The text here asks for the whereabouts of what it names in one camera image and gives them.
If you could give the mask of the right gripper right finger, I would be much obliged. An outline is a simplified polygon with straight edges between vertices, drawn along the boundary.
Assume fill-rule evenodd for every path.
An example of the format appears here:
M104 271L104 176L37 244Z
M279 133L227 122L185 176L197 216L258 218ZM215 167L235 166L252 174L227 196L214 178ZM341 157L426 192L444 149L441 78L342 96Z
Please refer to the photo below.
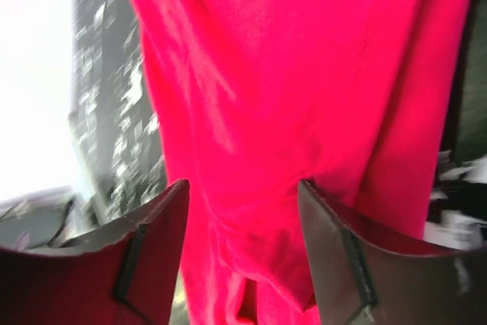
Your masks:
M484 324L486 248L379 224L302 180L298 210L322 324Z

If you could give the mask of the red t shirt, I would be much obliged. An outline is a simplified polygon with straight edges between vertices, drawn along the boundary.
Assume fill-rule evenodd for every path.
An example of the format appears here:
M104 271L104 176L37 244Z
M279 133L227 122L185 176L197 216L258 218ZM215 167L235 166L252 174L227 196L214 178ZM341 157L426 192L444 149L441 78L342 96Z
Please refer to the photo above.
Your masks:
M422 238L470 0L131 0L192 324L316 324L309 179Z

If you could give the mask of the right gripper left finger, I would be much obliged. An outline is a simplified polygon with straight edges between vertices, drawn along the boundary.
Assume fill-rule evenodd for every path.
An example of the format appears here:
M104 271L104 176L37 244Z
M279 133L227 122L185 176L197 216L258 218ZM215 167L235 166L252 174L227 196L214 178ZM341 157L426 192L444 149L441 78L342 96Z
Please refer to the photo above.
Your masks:
M3 324L167 324L189 181L60 248L1 248Z

